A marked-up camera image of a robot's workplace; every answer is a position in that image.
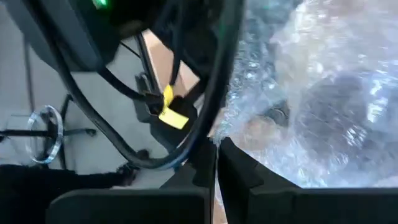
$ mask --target green light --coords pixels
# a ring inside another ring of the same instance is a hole
[[[103,9],[108,7],[108,0],[93,0],[93,3],[97,9]]]
[[[98,0],[98,2],[103,5],[106,6],[108,4],[108,2],[106,0]]]

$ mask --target bubble wrap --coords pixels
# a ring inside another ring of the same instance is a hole
[[[285,100],[275,82],[274,32],[288,21],[297,0],[247,0],[243,31],[226,97],[226,108],[214,140],[217,144],[256,114]]]
[[[291,6],[280,8],[288,19],[273,23],[249,0],[215,141],[231,136],[301,187],[396,186],[398,2],[283,2]],[[288,127],[261,116],[281,100]]]

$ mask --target black cable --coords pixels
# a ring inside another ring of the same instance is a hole
[[[122,81],[118,80],[111,71],[109,71],[106,67],[97,71],[98,74],[105,79],[113,88],[117,89],[121,94],[132,100],[145,101],[146,96],[132,90],[130,87],[125,85]]]
[[[131,47],[127,46],[127,44],[125,44],[125,43],[123,43],[123,42],[121,42],[121,41],[120,41],[120,44],[121,44],[124,48],[128,49],[128,51],[130,51],[131,53],[133,53],[134,55],[136,55],[137,58],[141,58],[141,56],[140,56],[136,51],[134,51]]]
[[[180,64],[183,52],[183,22],[185,18],[185,1],[184,0],[168,0],[160,12],[160,16],[155,21],[154,30],[161,30],[164,21],[168,21],[173,13],[173,9],[177,6],[177,19],[172,32],[172,50],[174,52],[173,67],[169,84],[175,85],[180,71]]]
[[[180,71],[181,58],[183,52],[183,30],[184,30],[184,20],[185,18],[185,0],[178,1],[178,17],[177,22],[174,25],[173,31],[173,69],[172,75],[170,77],[170,85],[174,86],[178,78],[178,73]]]
[[[84,94],[73,79],[53,35],[51,35],[50,30],[47,28],[48,26],[46,26],[48,24],[46,24],[43,12],[41,12],[40,9],[34,8],[31,1],[23,0],[23,3],[39,26],[45,41],[49,45],[51,53],[55,58],[60,78],[79,108],[133,166],[146,169],[168,169],[181,164],[181,162],[187,158],[191,150],[201,147],[202,142],[206,139],[207,134],[210,132],[216,119],[218,109],[223,100],[223,94],[226,90],[229,76],[232,71],[234,53],[236,43],[238,41],[239,27],[244,8],[243,1],[244,0],[235,0],[232,4],[226,5],[226,9],[224,10],[226,18],[224,18],[224,21],[221,23],[221,40],[220,45],[218,46],[215,66],[206,89],[205,102],[193,128],[178,148],[172,151],[168,156],[161,159],[149,160],[139,159],[136,152],[129,147],[120,134],[118,134],[116,130],[91,106],[90,102],[85,98]]]
[[[156,74],[152,64],[150,62],[148,48],[145,43],[145,38],[142,33],[138,34],[136,37],[137,45],[139,52],[141,54],[141,63],[144,69],[145,75],[148,77],[149,85],[150,85],[150,92],[155,94],[161,94],[159,85],[156,81]]]

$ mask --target chrome ring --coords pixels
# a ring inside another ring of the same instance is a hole
[[[57,138],[55,140],[54,145],[52,146],[50,155],[46,159],[44,159],[42,161],[38,160],[34,156],[32,148],[30,147],[30,138],[27,139],[26,142],[25,142],[26,152],[28,153],[29,157],[33,161],[35,161],[36,163],[39,163],[39,164],[49,164],[49,163],[51,163],[55,159],[55,157],[57,156],[58,151],[60,150],[61,145],[62,145],[62,141],[63,141],[63,122],[62,122],[61,114],[53,106],[50,106],[50,105],[46,105],[40,111],[33,112],[30,115],[30,117],[29,117],[26,129],[31,131],[32,128],[33,128],[33,124],[37,121],[38,118],[40,118],[40,115],[42,115],[44,113],[48,113],[48,112],[53,113],[55,115],[55,118],[57,119]]]

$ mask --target yellow label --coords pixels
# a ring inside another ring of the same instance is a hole
[[[169,105],[174,99],[173,88],[170,85],[167,85],[164,92],[164,107],[163,111],[159,115],[159,119],[171,127],[182,129],[185,124],[188,122],[188,118],[186,116],[180,115],[179,113],[171,110]]]
[[[189,120],[186,116],[182,116],[170,108],[165,108],[159,115],[159,119],[177,129],[182,129]]]
[[[173,88],[170,85],[167,85],[166,88],[164,89],[163,96],[164,96],[164,106],[165,107],[169,106],[174,99]]]

